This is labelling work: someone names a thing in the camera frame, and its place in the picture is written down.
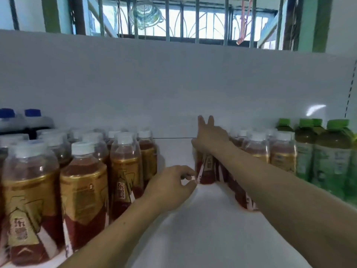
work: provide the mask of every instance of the green tea bottle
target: green tea bottle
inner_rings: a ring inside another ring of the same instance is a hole
[[[348,122],[348,119],[329,120],[327,131],[315,141],[312,183],[341,199],[345,196],[352,148],[352,139],[344,130]]]
[[[294,131],[292,127],[290,127],[290,119],[279,119],[276,128],[278,131]]]
[[[297,148],[296,175],[303,180],[310,181],[313,145],[317,133],[313,129],[312,119],[300,119],[299,126],[295,130]]]
[[[345,184],[345,201],[357,207],[357,139],[352,145],[350,169]]]
[[[312,119],[313,122],[313,130],[316,132],[318,135],[322,134],[324,131],[324,127],[322,126],[322,119]]]

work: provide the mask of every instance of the hanging object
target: hanging object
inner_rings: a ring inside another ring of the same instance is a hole
[[[132,24],[134,24],[136,20],[137,27],[140,30],[144,30],[147,27],[153,27],[164,20],[160,9],[149,0],[134,5],[129,16]]]
[[[252,7],[252,3],[253,3],[253,0],[249,0],[247,16],[245,18],[244,17],[244,12],[245,12],[244,0],[242,0],[241,32],[240,32],[239,38],[236,42],[237,45],[241,44],[247,36],[248,17],[249,17],[250,9]]]

